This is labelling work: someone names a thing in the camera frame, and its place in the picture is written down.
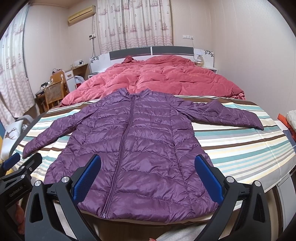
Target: headboard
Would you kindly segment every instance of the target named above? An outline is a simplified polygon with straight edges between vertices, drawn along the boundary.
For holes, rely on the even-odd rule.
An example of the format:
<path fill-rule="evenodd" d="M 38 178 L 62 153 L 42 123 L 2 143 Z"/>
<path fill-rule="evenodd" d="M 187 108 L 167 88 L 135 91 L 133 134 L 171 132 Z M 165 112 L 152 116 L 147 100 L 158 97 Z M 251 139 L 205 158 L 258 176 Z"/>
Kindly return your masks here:
<path fill-rule="evenodd" d="M 159 55 L 178 55 L 194 62 L 197 55 L 202 55 L 205 67 L 212 68 L 214 65 L 214 53 L 209 50 L 194 49 L 184 46 L 151 46 L 130 49 L 121 49 L 107 54 L 90 58 L 91 72 L 103 72 L 116 63 L 122 63 L 127 56 L 136 60 L 147 60 Z"/>

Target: silver bolt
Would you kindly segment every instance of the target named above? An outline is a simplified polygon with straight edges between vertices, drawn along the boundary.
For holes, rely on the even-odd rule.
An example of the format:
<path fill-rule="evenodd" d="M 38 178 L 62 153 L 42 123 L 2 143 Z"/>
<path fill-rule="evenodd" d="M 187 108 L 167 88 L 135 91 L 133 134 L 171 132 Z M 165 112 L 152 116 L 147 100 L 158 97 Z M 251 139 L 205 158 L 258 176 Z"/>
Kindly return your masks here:
<path fill-rule="evenodd" d="M 38 186 L 40 186 L 40 185 L 41 185 L 41 181 L 40 181 L 40 180 L 38 180 L 38 181 L 35 182 L 35 186 L 36 186 L 36 187 L 38 187 Z"/>
<path fill-rule="evenodd" d="M 226 181 L 229 182 L 229 183 L 233 183 L 234 178 L 233 177 L 226 177 Z"/>
<path fill-rule="evenodd" d="M 68 181 L 69 181 L 69 177 L 63 177 L 63 178 L 62 178 L 62 182 L 63 182 L 63 183 L 67 183 Z"/>
<path fill-rule="evenodd" d="M 259 181 L 255 181 L 255 185 L 256 185 L 257 187 L 260 187 L 260 186 L 261 186 L 261 183 L 260 183 Z"/>

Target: white curtain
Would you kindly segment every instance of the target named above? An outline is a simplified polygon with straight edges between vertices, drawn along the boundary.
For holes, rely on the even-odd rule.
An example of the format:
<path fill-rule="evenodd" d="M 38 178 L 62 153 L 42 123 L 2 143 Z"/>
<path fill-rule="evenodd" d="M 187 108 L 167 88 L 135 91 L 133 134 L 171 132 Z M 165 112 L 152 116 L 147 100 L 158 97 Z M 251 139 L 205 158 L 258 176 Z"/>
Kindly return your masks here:
<path fill-rule="evenodd" d="M 98 0 L 101 53 L 172 45 L 169 0 Z"/>
<path fill-rule="evenodd" d="M 26 5 L 18 12 L 0 40 L 0 119 L 4 127 L 35 104 L 23 57 L 28 8 Z"/>

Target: jacket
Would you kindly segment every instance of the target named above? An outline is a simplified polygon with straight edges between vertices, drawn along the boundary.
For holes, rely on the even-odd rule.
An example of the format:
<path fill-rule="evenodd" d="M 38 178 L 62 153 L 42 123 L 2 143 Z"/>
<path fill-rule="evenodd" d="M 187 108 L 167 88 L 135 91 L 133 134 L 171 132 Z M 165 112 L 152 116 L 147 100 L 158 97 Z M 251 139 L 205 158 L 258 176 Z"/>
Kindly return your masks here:
<path fill-rule="evenodd" d="M 193 103 L 171 94 L 119 89 L 74 115 L 55 120 L 24 148 L 23 157 L 70 134 L 45 183 L 71 176 L 96 153 L 102 167 L 81 210 L 106 219 L 176 222 L 213 212 L 194 169 L 196 155 L 212 165 L 192 121 L 263 130 L 257 115 L 214 100 Z"/>

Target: pink duvet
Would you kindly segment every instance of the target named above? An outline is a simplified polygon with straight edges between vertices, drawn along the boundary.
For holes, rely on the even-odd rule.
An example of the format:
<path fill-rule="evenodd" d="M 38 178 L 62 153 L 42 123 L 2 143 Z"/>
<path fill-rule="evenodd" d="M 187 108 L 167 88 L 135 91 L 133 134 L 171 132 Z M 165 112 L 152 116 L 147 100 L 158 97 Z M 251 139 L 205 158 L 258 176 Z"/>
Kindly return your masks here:
<path fill-rule="evenodd" d="M 105 72 L 85 81 L 62 101 L 67 106 L 102 98 L 117 89 L 130 93 L 145 89 L 174 95 L 218 96 L 245 99 L 244 92 L 233 82 L 208 69 L 197 67 L 192 61 L 175 55 L 152 57 L 136 61 L 127 57 Z"/>

